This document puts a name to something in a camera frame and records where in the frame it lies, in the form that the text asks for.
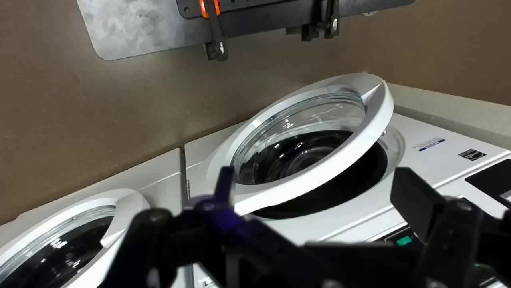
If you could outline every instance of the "washer door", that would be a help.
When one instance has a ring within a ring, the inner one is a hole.
[[[97,286],[130,219],[146,207],[140,193],[118,188],[57,211],[0,247],[0,286],[63,286],[83,278]]]
[[[381,135],[392,115],[386,83],[349,73],[304,86],[266,107],[212,155],[205,188],[220,166],[234,166],[236,212],[300,196],[351,166]]]

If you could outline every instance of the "brown wall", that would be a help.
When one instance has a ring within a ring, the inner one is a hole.
[[[201,47],[105,62],[73,0],[1,0],[0,222],[348,70],[511,103],[511,3],[477,4],[418,0],[332,41],[237,38],[215,63]]]

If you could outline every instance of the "green light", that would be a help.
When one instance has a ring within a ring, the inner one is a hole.
[[[395,244],[397,244],[397,246],[405,246],[405,244],[411,243],[411,241],[413,241],[411,236],[405,235],[405,236],[402,236],[402,238],[397,238],[397,239],[395,239]]]

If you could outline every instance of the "wall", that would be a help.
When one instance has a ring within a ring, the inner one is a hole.
[[[332,41],[236,38],[215,63],[201,47],[105,62],[75,1],[3,0],[0,222],[348,70],[509,103],[511,3],[477,3],[419,0]]]

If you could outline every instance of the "washing machine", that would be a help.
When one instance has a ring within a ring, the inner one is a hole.
[[[180,212],[180,166],[172,150],[0,225],[0,286],[97,286],[132,215]]]
[[[220,166],[231,164],[236,212],[261,219],[296,244],[335,238],[370,219],[381,227],[359,236],[402,225],[389,203],[395,166],[410,166],[437,188],[506,155],[395,115],[388,84],[370,73],[312,83],[185,145],[190,198],[209,195]],[[193,278],[194,286],[212,284],[197,267]]]

